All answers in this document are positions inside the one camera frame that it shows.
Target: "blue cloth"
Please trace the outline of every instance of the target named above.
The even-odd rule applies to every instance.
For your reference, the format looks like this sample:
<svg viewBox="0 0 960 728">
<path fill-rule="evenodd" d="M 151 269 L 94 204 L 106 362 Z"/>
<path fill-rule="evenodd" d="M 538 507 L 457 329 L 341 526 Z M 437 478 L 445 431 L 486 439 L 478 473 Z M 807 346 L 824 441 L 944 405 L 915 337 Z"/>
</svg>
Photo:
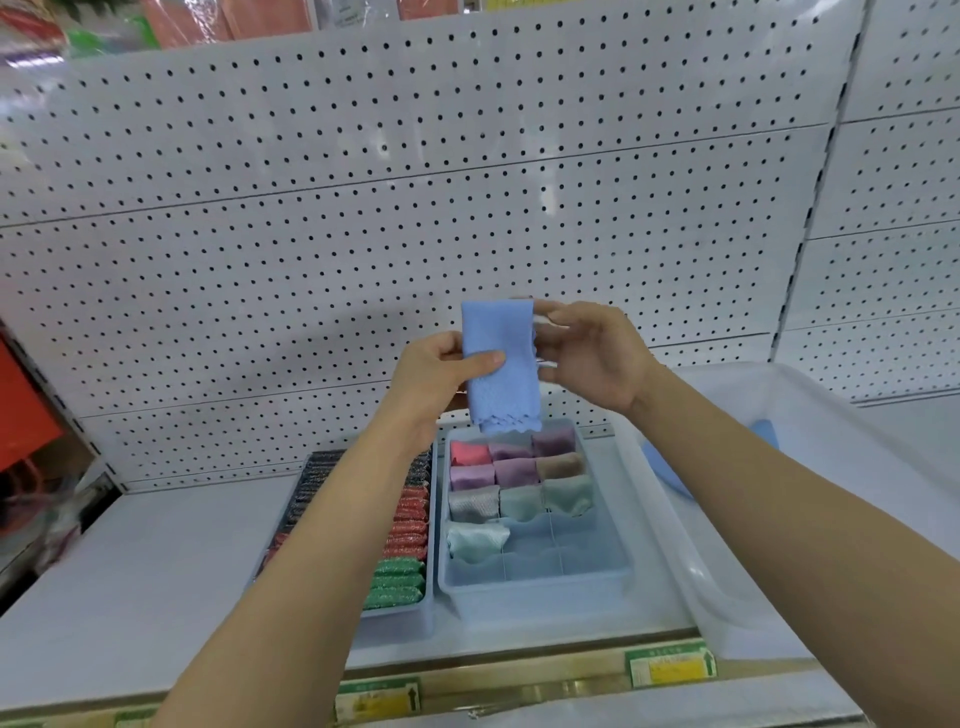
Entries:
<svg viewBox="0 0 960 728">
<path fill-rule="evenodd" d="M 464 301 L 464 356 L 501 351 L 507 361 L 467 382 L 470 419 L 485 435 L 540 430 L 540 381 L 534 348 L 534 302 Z"/>
<path fill-rule="evenodd" d="M 754 433 L 754 435 L 757 435 L 765 440 L 768 445 L 772 445 L 774 448 L 780 449 L 780 441 L 777 439 L 777 431 L 774 430 L 774 424 L 769 420 L 757 420 L 755 423 L 750 425 L 750 430 Z M 693 495 L 686 489 L 686 486 L 681 482 L 677 474 L 673 472 L 673 468 L 667 464 L 666 460 L 663 459 L 663 456 L 660 455 L 660 453 L 657 452 L 657 449 L 650 444 L 650 441 L 643 443 L 643 454 L 646 456 L 647 462 L 650 463 L 650 467 L 660 480 L 673 488 L 673 490 L 675 490 L 681 496 L 693 498 Z"/>
</svg>

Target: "white plastic bin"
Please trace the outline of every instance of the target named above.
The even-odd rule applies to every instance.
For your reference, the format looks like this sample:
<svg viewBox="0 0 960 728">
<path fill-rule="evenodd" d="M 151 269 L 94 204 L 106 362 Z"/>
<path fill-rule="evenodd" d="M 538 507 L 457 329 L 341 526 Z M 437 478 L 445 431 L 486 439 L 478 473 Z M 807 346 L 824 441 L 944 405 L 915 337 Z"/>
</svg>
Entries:
<svg viewBox="0 0 960 728">
<path fill-rule="evenodd" d="M 960 557 L 960 484 L 870 425 L 852 405 L 780 364 L 686 367 L 678 375 L 744 425 L 770 420 L 784 453 Z M 667 564 L 714 653 L 726 659 L 808 656 L 701 508 L 654 475 L 640 449 L 643 436 L 625 418 L 610 418 Z"/>
<path fill-rule="evenodd" d="M 570 420 L 550 420 L 543 428 L 574 427 Z M 583 516 L 542 513 L 528 522 L 497 519 L 511 530 L 502 552 L 479 564 L 450 557 L 446 530 L 450 522 L 450 442 L 529 442 L 530 433 L 511 432 L 485 437 L 476 427 L 447 434 L 444 483 L 438 537 L 438 584 L 464 621 L 529 618 L 612 611 L 623 606 L 624 589 L 632 573 L 600 484 L 590 466 L 577 430 L 577 450 L 583 454 L 594 482 L 594 505 Z"/>
</svg>

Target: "person's left hand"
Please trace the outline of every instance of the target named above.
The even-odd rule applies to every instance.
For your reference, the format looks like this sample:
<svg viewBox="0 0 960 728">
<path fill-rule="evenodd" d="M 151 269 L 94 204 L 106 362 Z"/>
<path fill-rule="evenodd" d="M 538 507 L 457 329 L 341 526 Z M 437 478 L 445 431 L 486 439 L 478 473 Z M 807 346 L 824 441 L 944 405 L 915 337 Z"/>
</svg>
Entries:
<svg viewBox="0 0 960 728">
<path fill-rule="evenodd" d="M 412 341 L 396 364 L 390 391 L 374 421 L 384 423 L 418 455 L 437 436 L 437 418 L 450 404 L 461 408 L 457 391 L 468 379 L 495 372 L 506 360 L 503 352 L 482 352 L 463 358 L 460 331 L 445 331 Z"/>
</svg>

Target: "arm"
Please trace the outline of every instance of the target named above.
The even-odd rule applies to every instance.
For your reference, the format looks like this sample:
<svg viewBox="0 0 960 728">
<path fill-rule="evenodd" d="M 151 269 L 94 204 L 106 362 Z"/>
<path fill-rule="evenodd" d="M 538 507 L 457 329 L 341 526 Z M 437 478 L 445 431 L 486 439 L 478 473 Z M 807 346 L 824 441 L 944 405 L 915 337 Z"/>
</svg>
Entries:
<svg viewBox="0 0 960 728">
<path fill-rule="evenodd" d="M 770 447 L 659 364 L 621 311 L 538 302 L 540 378 L 620 412 L 881 726 L 960 724 L 960 562 Z"/>
<path fill-rule="evenodd" d="M 177 681 L 154 728 L 326 722 L 407 469 L 460 383 L 503 363 L 499 352 L 462 359 L 459 350 L 453 332 L 407 347 L 370 426 Z"/>
</svg>

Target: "tray of scouring pads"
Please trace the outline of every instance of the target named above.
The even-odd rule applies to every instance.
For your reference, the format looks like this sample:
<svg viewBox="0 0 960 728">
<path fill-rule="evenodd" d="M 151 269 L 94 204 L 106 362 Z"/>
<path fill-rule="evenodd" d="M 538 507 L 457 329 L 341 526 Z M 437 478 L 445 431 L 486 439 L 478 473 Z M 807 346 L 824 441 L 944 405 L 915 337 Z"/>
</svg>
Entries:
<svg viewBox="0 0 960 728">
<path fill-rule="evenodd" d="M 492 437 L 457 428 L 444 455 L 438 585 L 461 619 L 623 606 L 630 558 L 572 421 Z"/>
<path fill-rule="evenodd" d="M 257 575 L 286 541 L 344 452 L 314 452 L 307 459 Z M 407 472 L 353 646 L 411 642 L 433 634 L 436 452 L 432 448 L 418 455 Z"/>
</svg>

